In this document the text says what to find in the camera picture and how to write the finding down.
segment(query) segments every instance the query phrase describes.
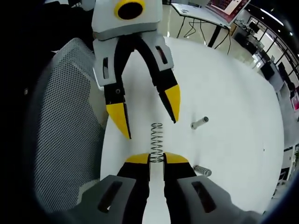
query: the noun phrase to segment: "floor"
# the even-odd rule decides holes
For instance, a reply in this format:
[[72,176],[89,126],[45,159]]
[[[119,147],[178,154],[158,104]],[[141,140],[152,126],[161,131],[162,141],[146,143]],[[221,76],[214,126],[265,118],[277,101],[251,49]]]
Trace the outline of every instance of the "floor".
[[[183,17],[179,16],[178,13],[172,8],[172,6],[163,5],[163,19],[159,23],[158,30],[163,34],[163,36],[174,37],[176,38],[179,32],[179,29],[182,25]],[[204,37],[200,31],[199,23],[194,24],[196,33],[184,38],[184,35],[191,29],[189,22],[193,22],[193,19],[186,18],[184,25],[182,27],[179,39],[189,39],[190,41],[198,42],[206,45],[209,43],[213,32],[215,30],[215,25],[210,23],[202,23],[202,31]],[[218,38],[215,41],[214,48],[225,38],[227,31],[222,29],[218,35]],[[227,54],[229,48],[229,37],[217,48],[217,50]],[[255,55],[251,55],[246,49],[241,47],[233,38],[231,38],[231,47],[229,51],[229,56],[234,57],[237,60],[248,65],[256,72],[260,73],[260,68],[262,64],[259,62],[259,58]]]

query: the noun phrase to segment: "gray mesh chair back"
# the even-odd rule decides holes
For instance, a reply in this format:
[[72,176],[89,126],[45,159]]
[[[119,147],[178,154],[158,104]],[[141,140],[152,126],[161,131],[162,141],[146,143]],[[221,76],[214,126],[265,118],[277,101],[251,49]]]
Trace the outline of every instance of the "gray mesh chair back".
[[25,175],[47,212],[68,210],[100,178],[108,115],[93,75],[93,53],[75,38],[43,71],[28,109]]

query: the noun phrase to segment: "white table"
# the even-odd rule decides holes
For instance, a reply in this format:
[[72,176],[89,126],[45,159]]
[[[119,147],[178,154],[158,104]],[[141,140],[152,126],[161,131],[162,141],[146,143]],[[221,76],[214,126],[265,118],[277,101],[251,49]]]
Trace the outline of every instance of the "white table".
[[[165,40],[181,89],[179,121],[173,124],[145,62],[138,52],[132,53],[122,75],[132,139],[126,139],[109,118],[101,179],[116,175],[130,155],[149,153],[151,124],[163,123],[164,151],[184,156],[192,166],[211,169],[210,179],[231,195],[236,206],[263,213],[279,178],[284,149],[273,87],[219,51],[187,40]],[[190,124],[204,116],[209,122],[192,130]],[[163,197],[163,166],[157,165],[151,166],[146,223],[166,223],[169,215]]]
[[197,19],[205,22],[209,22],[211,24],[216,25],[215,31],[212,35],[212,38],[208,44],[208,47],[212,47],[218,37],[218,34],[220,33],[221,28],[225,29],[230,29],[230,26],[227,22],[219,19],[217,16],[213,14],[212,11],[205,7],[195,7],[195,6],[189,6],[189,5],[183,5],[183,4],[178,4],[178,3],[172,3],[171,6],[176,10],[176,12],[180,15],[183,16],[183,22],[181,25],[181,28],[179,29],[177,38],[179,34],[181,33],[182,27],[185,22],[185,18],[192,18],[192,19]]

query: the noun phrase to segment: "metal cylinder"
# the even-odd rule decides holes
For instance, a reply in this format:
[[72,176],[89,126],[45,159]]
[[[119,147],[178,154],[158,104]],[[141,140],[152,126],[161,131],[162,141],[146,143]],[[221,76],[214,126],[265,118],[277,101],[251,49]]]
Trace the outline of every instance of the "metal cylinder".
[[210,169],[201,167],[199,165],[194,165],[193,169],[194,169],[194,171],[198,172],[199,174],[201,174],[203,176],[210,176],[210,175],[212,175],[212,171]]
[[208,118],[208,117],[203,117],[202,119],[200,119],[200,120],[198,120],[198,121],[196,121],[196,122],[191,123],[191,128],[192,128],[192,129],[196,129],[196,128],[198,128],[199,126],[201,126],[201,125],[207,123],[208,121],[209,121],[209,118]]

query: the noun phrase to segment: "metal spring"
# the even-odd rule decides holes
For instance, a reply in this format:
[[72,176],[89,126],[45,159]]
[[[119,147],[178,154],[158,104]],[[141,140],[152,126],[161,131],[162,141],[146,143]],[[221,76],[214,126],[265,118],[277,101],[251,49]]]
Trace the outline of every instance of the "metal spring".
[[151,145],[152,147],[150,152],[150,161],[151,162],[163,162],[163,150],[161,143],[163,142],[160,140],[163,136],[163,131],[161,130],[163,127],[161,123],[153,123],[151,124]]
[[195,165],[193,169],[198,172],[199,174],[202,174],[203,176],[210,176],[212,175],[212,171],[210,169]]

